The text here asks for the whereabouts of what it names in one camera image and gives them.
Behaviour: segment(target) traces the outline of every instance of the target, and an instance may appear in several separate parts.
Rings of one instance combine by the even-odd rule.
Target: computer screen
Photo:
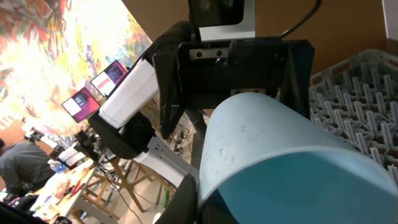
[[[92,79],[91,84],[103,95],[109,96],[113,88],[127,74],[126,69],[115,60],[110,66],[105,68],[99,75]]]
[[[77,123],[100,108],[100,104],[85,87],[62,103],[62,106]]]

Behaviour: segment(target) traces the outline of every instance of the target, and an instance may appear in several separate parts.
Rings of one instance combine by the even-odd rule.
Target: tiled floor
[[[192,135],[189,139],[189,141],[186,142],[186,146],[184,147],[182,157],[190,163],[190,150],[189,150],[189,143],[192,142]],[[129,176],[127,177],[128,181],[132,182],[134,178],[134,174],[136,172],[136,167],[133,166],[131,169]],[[156,180],[150,182],[149,180],[143,180],[141,183],[137,184],[135,186],[135,191],[145,197],[148,201],[153,202],[153,203],[163,203],[164,200],[164,187],[160,185],[160,183]],[[108,190],[105,192],[103,198],[108,198],[108,195],[111,192],[111,188],[108,187]],[[143,224],[152,224],[153,219],[156,215],[156,213],[162,213],[165,209],[163,208],[163,205],[153,205],[148,202],[146,202],[143,198],[138,197],[142,207],[144,210],[146,210],[144,213],[141,213],[136,204],[132,201],[132,198],[128,194],[127,190],[122,189],[121,190],[121,195],[124,197],[126,202],[129,204],[130,208],[134,210],[137,213],[137,216],[141,219]],[[113,190],[112,196],[109,200],[109,203],[107,204],[106,208],[109,210],[113,211],[115,215],[118,215],[121,217],[121,219],[118,221],[120,224],[131,224],[131,223],[137,223],[140,224],[138,221],[137,217],[133,212],[131,212],[126,204],[123,202],[122,198],[120,197],[119,193],[116,190]],[[78,223],[76,220],[72,218],[72,216],[69,217],[70,220],[72,220],[73,223]],[[83,219],[83,221],[86,224],[100,224],[98,220],[91,216],[87,216],[86,218]]]

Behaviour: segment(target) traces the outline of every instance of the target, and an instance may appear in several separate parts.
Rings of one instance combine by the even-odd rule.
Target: plastic bottle
[[[68,169],[65,165],[53,159],[50,159],[47,163],[50,165],[50,168],[58,174],[61,174]]]

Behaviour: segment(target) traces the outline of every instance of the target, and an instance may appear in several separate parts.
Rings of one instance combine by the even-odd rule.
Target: mural
[[[86,123],[61,104],[83,87],[103,103],[90,80],[114,60],[132,66],[150,44],[120,0],[0,0],[0,108],[69,146]]]

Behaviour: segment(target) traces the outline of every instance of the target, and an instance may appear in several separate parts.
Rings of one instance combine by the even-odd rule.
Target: person's back
[[[21,142],[3,150],[0,156],[0,176],[6,183],[7,193],[24,193],[23,184],[40,189],[54,175],[47,161],[50,157],[33,143]]]

